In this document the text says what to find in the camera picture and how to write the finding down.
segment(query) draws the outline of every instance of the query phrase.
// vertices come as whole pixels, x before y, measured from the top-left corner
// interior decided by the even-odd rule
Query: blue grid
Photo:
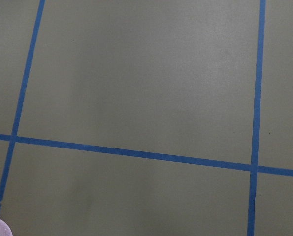
[[[20,118],[22,114],[22,108],[23,108],[24,99],[25,99],[26,87],[28,83],[32,60],[33,60],[33,52],[34,52],[34,48],[35,48],[35,44],[37,40],[37,35],[39,31],[44,4],[45,4],[45,0],[40,0],[37,16],[36,16],[36,20],[35,20],[35,24],[33,28],[33,34],[32,34],[32,38],[30,42],[29,52],[28,52],[28,56],[26,60],[25,71],[24,71],[20,94],[18,98],[12,133],[11,135],[0,134],[0,140],[9,142],[8,151],[6,155],[6,161],[5,161],[4,170],[3,170],[1,183],[0,183],[0,209],[1,209],[1,201],[3,200],[3,196],[4,196],[4,192],[6,188],[7,177],[8,177],[9,168],[11,165],[11,160],[12,160],[15,144],[24,143],[24,144],[33,144],[33,145],[41,145],[41,146],[56,147],[56,148],[67,148],[67,149],[91,151],[91,152],[98,152],[98,153],[108,153],[108,154],[114,154],[114,155],[124,155],[124,156],[132,156],[132,157],[139,157],[139,158],[146,158],[146,159],[164,160],[164,161],[188,163],[188,164],[201,165],[201,166],[211,166],[211,167],[218,167],[218,168],[225,168],[225,169],[249,171],[250,172],[250,190],[249,190],[247,236],[253,236],[254,229],[255,229],[255,200],[256,200],[258,173],[267,173],[267,174],[293,177],[293,170],[291,169],[283,169],[283,168],[275,168],[275,167],[258,165],[261,82],[262,82],[262,64],[263,64],[262,59],[263,59],[265,4],[266,4],[265,0],[260,0],[260,10],[259,10],[258,49],[257,49],[257,65],[256,65],[251,164],[242,164],[242,163],[217,161],[217,160],[194,158],[194,157],[187,157],[187,156],[168,155],[168,154],[161,154],[161,153],[136,151],[136,150],[128,150],[128,149],[112,148],[112,147],[101,147],[101,146],[85,145],[85,144],[77,144],[77,143],[67,143],[67,142],[60,142],[60,141],[53,141],[53,140],[44,140],[44,139],[17,136]]]

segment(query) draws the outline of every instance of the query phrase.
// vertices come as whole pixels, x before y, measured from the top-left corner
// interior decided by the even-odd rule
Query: vertical blue line
[[[255,201],[256,201],[257,175],[258,175],[264,23],[265,23],[265,0],[260,0],[247,236],[254,236],[254,232],[255,232]]]
[[[32,65],[33,52],[34,52],[34,48],[35,48],[36,41],[37,41],[37,36],[38,36],[38,31],[39,31],[39,26],[40,26],[40,21],[41,21],[41,17],[42,17],[44,4],[45,4],[45,0],[40,0],[36,20],[35,20],[34,27],[33,27],[33,34],[32,34],[32,38],[30,41],[29,51],[28,51],[28,55],[27,55],[27,59],[26,59],[26,65],[25,65],[23,80],[22,80],[22,84],[21,84],[21,88],[20,88],[19,97],[18,97],[17,109],[16,109],[15,119],[14,119],[14,123],[13,123],[12,134],[11,134],[10,141],[9,141],[9,146],[8,146],[8,150],[7,150],[2,179],[0,182],[0,209],[1,209],[1,202],[3,200],[4,192],[5,192],[5,188],[6,188],[9,168],[10,168],[10,164],[12,161],[13,152],[14,152],[14,148],[15,148],[16,136],[17,136],[17,132],[18,132],[20,117],[21,117],[22,110],[23,110],[25,93],[26,93],[26,88],[27,88],[27,83],[28,83],[28,77],[29,77],[30,68]]]

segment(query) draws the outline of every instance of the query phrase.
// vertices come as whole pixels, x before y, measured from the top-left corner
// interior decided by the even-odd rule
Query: floor
[[[293,236],[293,0],[0,0],[15,236]]]

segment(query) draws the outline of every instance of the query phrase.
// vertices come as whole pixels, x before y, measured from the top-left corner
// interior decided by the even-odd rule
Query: gray floor
[[[39,2],[0,0],[0,134]],[[18,135],[250,164],[259,1],[46,1]],[[0,141],[0,177],[8,142]],[[259,164],[293,169],[293,0],[267,0]],[[245,236],[249,172],[16,144],[15,236]],[[293,236],[293,177],[259,174],[256,236]]]

